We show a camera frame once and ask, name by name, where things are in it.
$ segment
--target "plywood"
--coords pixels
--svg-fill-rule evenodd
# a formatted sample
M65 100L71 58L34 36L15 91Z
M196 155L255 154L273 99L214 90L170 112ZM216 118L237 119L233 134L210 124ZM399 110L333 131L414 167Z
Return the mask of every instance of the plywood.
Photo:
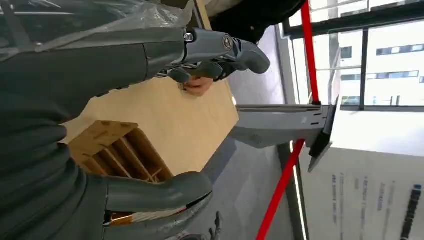
M76 127L84 127L84 124L76 125ZM137 124L98 120L85 128L78 132L77 137L72 137L72 141L69 142L71 156L79 165L89 161L104 148L136 129ZM72 131L71 136L77 133L73 128L68 128L68 131Z
M210 29L203 0L197 4ZM173 175L201 171L239 119L232 96L227 80L195 97L170 78L154 78L93 98L80 117L65 124L65 142L96 120L137 123Z

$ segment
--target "dark clothing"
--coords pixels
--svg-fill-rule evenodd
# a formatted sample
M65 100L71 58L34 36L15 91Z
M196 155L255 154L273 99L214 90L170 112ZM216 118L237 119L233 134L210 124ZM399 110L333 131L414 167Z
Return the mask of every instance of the dark clothing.
M0 239L101 239L106 185L58 143L67 134L59 124L77 117L93 96L76 94L60 79L10 79L7 72L2 63Z
M210 19L214 31L258 44L269 26L277 25L293 16L306 0L243 0L240 4ZM232 74L230 65L222 66L219 79Z

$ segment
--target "gray metal bar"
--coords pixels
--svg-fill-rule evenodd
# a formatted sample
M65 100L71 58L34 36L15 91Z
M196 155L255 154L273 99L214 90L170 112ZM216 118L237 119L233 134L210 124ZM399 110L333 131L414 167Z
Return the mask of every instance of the gray metal bar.
M279 69L281 72L281 80L282 80L282 90L284 92L284 103L286 104L295 104L296 103L296 90L295 90L295 82L297 83L297 74L296 66L294 60L292 61L291 57L293 56L293 47L292 41L288 37L281 38L280 32L283 31L281 29L281 24L276 25L276 35L277 35L277 47L278 47L278 58L279 58Z
M368 28L362 31L362 61L360 68L360 95L359 110L365 106L365 83L367 82L367 58L368 58Z
M358 111L358 106L342 105L342 111ZM365 112L424 113L424 106L364 106Z
M316 71L348 70L348 69L360 69L360 68L361 68L361 65L355 65L355 66L338 66L338 67L332 67L332 68L317 69Z
M205 29L205 23L202 20L202 16L199 10L198 1L194 1L194 10L193 10L194 16L196 18L197 24L199 25L199 28Z
M305 139L310 147L324 128L328 107L305 112L243 112L229 135L255 148L266 148Z
M309 63L308 63L308 55L307 55L307 51L306 51L306 44L305 44L305 40L303 40L303 44L304 44L304 48L305 48L305 65L306 65L306 81L307 81L307 94L311 94L312 90L311 90L311 73L309 72Z
M357 2L361 2L361 1L363 1L363 0L349 0L349 1L340 2L340 3L337 3L337 4L332 4L332 5L323 6L323 7L320 7L320 8L311 9L310 12L313 13L313 12L316 12L316 11L319 11L319 10L333 9L333 8L337 8L337 7L340 7L340 6L344 6L344 5L348 5L348 4L354 4L354 3L357 3Z
M257 112L257 113L299 113L307 111L319 111L318 105L296 105L296 104L245 104L235 106L239 112Z

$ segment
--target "gray floor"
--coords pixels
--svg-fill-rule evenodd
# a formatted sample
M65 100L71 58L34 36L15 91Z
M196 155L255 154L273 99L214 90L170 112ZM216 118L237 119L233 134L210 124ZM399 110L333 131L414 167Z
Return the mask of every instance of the gray floor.
M272 66L267 73L237 72L230 76L237 104L282 104L275 30L269 28L259 46ZM228 137L203 170L214 182L213 198L188 232L208 235L215 212L223 216L221 240L253 240L281 176L275 147L256 149ZM292 240L293 231L286 196L282 198L268 240Z

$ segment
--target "wooden slat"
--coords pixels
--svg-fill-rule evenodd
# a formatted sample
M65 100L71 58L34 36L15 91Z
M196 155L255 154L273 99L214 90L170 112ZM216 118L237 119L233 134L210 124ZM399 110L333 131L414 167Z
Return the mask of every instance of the wooden slat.
M85 165L85 163L84 163L84 164L79 165L79 167L80 167L81 169L83 169L83 170L84 170L86 173L88 173L88 174L93 173L93 172L90 170L90 168L89 168L88 166L86 166L86 165Z
M162 175L166 179L171 179L173 177L168 166L165 164L163 159L159 156L156 149L153 147L152 143L149 141L147 136L139 128L135 128L133 131L129 132L126 136L128 142L134 146L135 151L142 155L146 160L152 163L153 166L162 168Z
M121 177L133 178L109 149L105 148L99 154Z
M122 167L133 177L143 177L144 175L137 172L137 170L132 166L131 162L128 161L125 155L123 155L117 148L115 148L116 144L112 144L107 147L112 155L118 160L118 162L122 165Z
M162 171L162 168L159 168L158 170L156 170L151 176L152 177L156 177L160 172Z
M208 13L206 12L205 2L203 0L196 0L196 2L204 28L211 30L211 22L209 21Z
M93 158L86 161L85 166L94 174L108 175L108 173Z
M120 139L118 139L118 141L115 142L115 145L141 175L143 175L147 179L153 180L149 171L142 164L142 161L140 160L141 157L136 153L134 148L131 146L131 144L125 137L121 137Z
M106 172L108 176L119 176L117 172L108 164L108 161L99 154L96 154L92 157L96 163Z
M137 123L97 120L70 141L71 156L77 164L82 165L105 146L110 146L137 126Z

